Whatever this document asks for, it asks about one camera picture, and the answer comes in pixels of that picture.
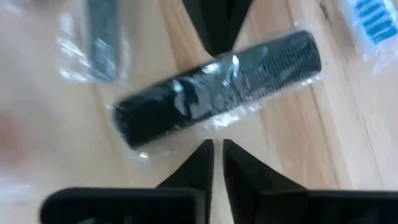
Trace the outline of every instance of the packaged comb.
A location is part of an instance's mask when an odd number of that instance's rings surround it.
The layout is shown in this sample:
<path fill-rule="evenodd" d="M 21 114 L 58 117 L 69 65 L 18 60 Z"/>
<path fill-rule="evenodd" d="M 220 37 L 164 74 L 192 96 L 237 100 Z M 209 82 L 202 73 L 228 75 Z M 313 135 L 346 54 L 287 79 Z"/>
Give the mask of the packaged comb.
<path fill-rule="evenodd" d="M 197 123 L 225 127 L 247 105 L 318 79 L 322 63 L 311 33 L 300 30 L 175 74 L 114 105 L 114 121 L 133 149 Z"/>
<path fill-rule="evenodd" d="M 341 0 L 357 51 L 374 62 L 374 73 L 398 55 L 398 13 L 391 0 Z"/>
<path fill-rule="evenodd" d="M 129 1 L 68 0 L 60 16 L 59 72 L 73 82 L 126 82 L 131 72 Z"/>

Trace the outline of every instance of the wooden table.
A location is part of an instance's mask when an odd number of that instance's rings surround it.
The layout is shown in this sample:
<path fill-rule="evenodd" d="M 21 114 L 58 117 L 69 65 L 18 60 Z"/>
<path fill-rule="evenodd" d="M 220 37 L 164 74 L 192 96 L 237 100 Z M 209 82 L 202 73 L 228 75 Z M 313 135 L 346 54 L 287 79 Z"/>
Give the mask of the wooden table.
<path fill-rule="evenodd" d="M 212 223 L 232 223 L 221 170 L 226 138 L 311 189 L 398 189 L 398 63 L 373 76 L 332 0 L 256 0 L 235 47 L 269 40 L 299 22 L 317 39 L 323 81 L 268 100 L 217 133 L 198 125 L 155 141 L 146 149 L 168 151 L 148 159 L 127 149 L 109 118 L 112 102 L 210 59 L 181 0 L 131 2 L 134 88 L 72 85 L 58 75 L 61 0 L 26 13 L 2 5 L 2 223 L 37 223 L 43 199 L 65 187 L 154 187 L 205 138 L 215 139 L 217 149 Z"/>

